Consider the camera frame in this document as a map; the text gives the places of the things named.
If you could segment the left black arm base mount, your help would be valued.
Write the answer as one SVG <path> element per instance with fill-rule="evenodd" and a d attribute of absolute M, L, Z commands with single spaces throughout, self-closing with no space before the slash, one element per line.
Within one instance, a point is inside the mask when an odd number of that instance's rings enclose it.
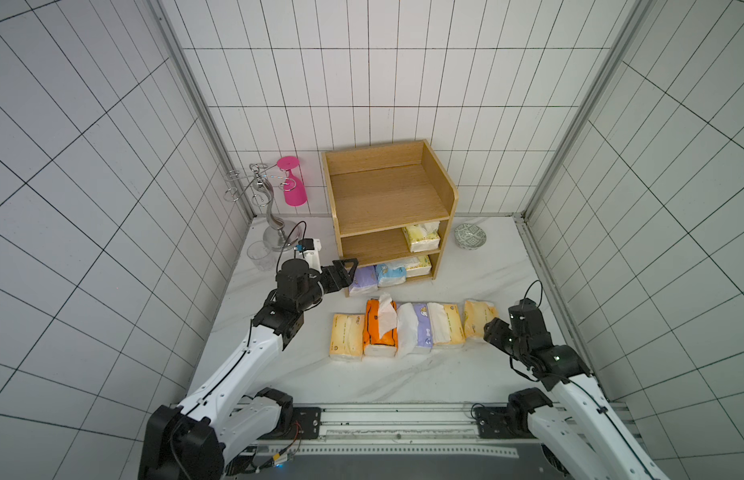
<path fill-rule="evenodd" d="M 259 437 L 259 440 L 286 440 L 297 437 L 303 440 L 315 440 L 319 437 L 322 409 L 317 406 L 294 406 L 294 400 L 274 388 L 263 388 L 255 399 L 265 398 L 276 402 L 279 416 L 276 426 L 270 432 Z"/>

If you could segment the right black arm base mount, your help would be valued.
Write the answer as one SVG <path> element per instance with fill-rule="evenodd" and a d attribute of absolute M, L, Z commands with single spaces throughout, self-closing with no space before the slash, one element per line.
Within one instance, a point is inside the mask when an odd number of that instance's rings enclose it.
<path fill-rule="evenodd" d="M 540 389 L 527 388 L 511 394 L 505 406 L 474 403 L 470 415 L 481 439 L 532 439 L 528 417 L 537 409 L 552 406 Z"/>

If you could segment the beige tissue pack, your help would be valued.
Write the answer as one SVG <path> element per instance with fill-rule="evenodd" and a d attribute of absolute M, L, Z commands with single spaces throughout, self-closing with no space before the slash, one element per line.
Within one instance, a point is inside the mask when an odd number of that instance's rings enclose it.
<path fill-rule="evenodd" d="M 463 305 L 463 314 L 465 337 L 482 340 L 484 338 L 484 327 L 498 316 L 498 311 L 491 302 L 466 300 Z"/>
<path fill-rule="evenodd" d="M 459 348 L 466 338 L 457 304 L 427 303 L 435 349 Z"/>

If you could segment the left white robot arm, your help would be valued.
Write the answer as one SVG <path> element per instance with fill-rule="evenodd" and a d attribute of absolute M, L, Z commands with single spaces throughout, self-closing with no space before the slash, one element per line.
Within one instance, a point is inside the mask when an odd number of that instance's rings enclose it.
<path fill-rule="evenodd" d="M 278 390 L 239 405 L 257 377 L 296 336 L 304 314 L 330 293 L 349 287 L 358 261 L 319 269 L 293 258 L 276 272 L 276 287 L 251 320 L 247 337 L 223 364 L 177 406 L 150 416 L 140 479 L 220 479 L 226 467 L 260 437 L 290 430 L 292 398 Z"/>

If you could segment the yellow tissue pack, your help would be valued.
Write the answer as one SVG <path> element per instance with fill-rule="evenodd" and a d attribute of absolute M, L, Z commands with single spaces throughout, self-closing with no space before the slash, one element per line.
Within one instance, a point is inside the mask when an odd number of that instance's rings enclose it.
<path fill-rule="evenodd" d="M 364 326 L 365 317 L 361 314 L 335 314 L 329 357 L 332 360 L 360 361 L 364 355 Z"/>

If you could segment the orange tissue pack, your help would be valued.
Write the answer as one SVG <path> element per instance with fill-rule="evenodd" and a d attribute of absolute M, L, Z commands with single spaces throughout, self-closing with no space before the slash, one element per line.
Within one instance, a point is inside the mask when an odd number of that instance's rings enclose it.
<path fill-rule="evenodd" d="M 363 331 L 364 355 L 393 358 L 398 350 L 398 315 L 392 297 L 383 293 L 367 301 Z"/>

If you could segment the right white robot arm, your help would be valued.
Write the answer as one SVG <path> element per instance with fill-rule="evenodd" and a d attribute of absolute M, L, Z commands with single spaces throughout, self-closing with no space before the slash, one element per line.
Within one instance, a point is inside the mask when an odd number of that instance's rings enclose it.
<path fill-rule="evenodd" d="M 519 375 L 535 385 L 510 394 L 503 407 L 474 406 L 481 437 L 535 438 L 552 466 L 573 479 L 665 478 L 581 356 L 554 344 L 538 304 L 523 298 L 508 314 L 488 322 L 483 338 L 521 363 Z"/>

